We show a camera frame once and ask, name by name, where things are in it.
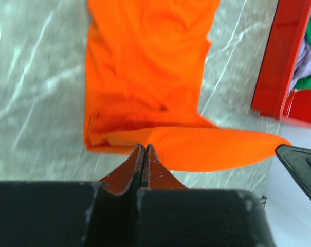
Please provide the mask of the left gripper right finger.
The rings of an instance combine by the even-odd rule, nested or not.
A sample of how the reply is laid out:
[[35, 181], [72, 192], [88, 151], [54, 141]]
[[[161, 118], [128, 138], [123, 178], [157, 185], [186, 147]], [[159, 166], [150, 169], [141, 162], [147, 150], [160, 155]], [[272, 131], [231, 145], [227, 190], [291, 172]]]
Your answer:
[[160, 161], [153, 145], [148, 145], [142, 169], [142, 187], [155, 190], [188, 189]]

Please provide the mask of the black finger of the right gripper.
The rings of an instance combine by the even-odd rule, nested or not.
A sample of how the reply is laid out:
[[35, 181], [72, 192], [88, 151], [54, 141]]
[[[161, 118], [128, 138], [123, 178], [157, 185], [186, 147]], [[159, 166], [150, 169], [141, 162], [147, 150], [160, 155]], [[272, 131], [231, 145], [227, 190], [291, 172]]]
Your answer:
[[311, 200], [311, 149], [279, 145], [276, 157]]

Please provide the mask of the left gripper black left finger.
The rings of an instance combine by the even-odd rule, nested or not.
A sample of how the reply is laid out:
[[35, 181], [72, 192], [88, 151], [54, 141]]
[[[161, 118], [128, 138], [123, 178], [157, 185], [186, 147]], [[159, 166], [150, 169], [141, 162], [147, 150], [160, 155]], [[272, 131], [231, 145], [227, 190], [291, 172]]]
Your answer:
[[144, 153], [145, 148], [142, 145], [137, 145], [121, 165], [100, 179], [99, 182], [113, 195], [125, 194], [134, 181], [139, 183]]

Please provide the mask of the orange t-shirt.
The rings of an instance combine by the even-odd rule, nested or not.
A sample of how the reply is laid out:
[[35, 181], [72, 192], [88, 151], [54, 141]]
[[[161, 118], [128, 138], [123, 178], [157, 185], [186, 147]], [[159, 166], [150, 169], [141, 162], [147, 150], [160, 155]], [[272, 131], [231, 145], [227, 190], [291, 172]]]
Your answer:
[[287, 140], [221, 128], [198, 113], [207, 34], [219, 1], [89, 1], [84, 140], [129, 154], [152, 145], [170, 170], [209, 172], [268, 159]]

